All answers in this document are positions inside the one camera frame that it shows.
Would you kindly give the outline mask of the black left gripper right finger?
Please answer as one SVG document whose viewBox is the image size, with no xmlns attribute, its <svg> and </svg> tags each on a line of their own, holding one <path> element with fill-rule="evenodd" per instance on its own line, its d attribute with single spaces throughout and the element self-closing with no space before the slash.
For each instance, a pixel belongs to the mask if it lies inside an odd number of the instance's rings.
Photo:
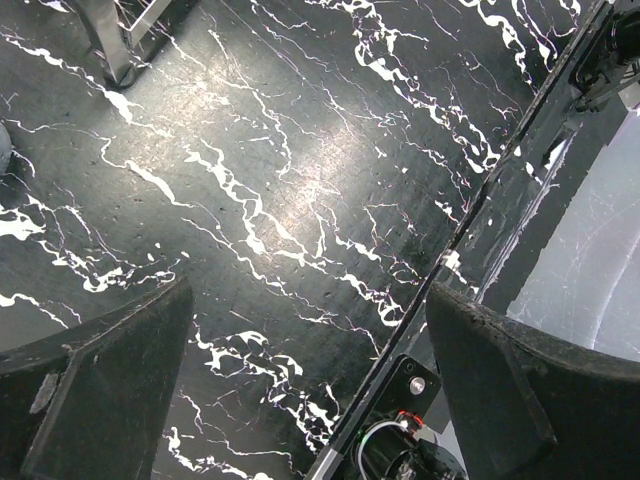
<svg viewBox="0 0 640 480">
<path fill-rule="evenodd" d="M 636 479 L 639 365 L 435 283 L 430 342 L 472 479 Z"/>
</svg>

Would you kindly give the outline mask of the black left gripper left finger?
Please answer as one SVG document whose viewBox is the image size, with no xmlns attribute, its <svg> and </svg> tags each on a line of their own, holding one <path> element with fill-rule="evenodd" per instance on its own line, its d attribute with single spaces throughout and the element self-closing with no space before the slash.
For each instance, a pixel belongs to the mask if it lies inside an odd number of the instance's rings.
<svg viewBox="0 0 640 480">
<path fill-rule="evenodd" d="M 3 351 L 2 478 L 150 478 L 193 311 L 181 278 Z"/>
</svg>

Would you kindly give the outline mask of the grey patterned small cup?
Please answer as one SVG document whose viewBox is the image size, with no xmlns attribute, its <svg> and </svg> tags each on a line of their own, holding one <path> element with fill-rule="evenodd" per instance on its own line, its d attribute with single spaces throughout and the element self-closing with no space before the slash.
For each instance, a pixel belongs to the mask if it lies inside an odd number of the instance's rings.
<svg viewBox="0 0 640 480">
<path fill-rule="evenodd" d="M 9 132 L 0 123 L 0 174 L 4 175 L 9 168 L 12 158 L 13 145 Z"/>
</svg>

